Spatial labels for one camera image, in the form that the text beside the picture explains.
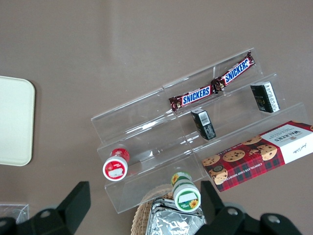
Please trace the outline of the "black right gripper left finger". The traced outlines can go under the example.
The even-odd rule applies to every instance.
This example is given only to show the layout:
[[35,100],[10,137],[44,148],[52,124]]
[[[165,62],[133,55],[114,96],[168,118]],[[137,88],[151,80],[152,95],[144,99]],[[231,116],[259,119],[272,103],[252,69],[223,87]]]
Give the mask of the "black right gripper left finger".
[[79,182],[55,209],[38,212],[28,221],[17,225],[17,235],[73,235],[91,205],[88,181]]

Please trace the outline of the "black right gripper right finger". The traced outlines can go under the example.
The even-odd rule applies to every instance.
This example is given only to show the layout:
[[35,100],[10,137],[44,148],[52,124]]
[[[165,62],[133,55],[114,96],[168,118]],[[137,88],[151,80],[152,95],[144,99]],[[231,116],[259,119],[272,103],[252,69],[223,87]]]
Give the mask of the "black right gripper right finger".
[[201,182],[201,209],[206,219],[198,235],[260,235],[260,221],[236,206],[226,206],[210,181]]

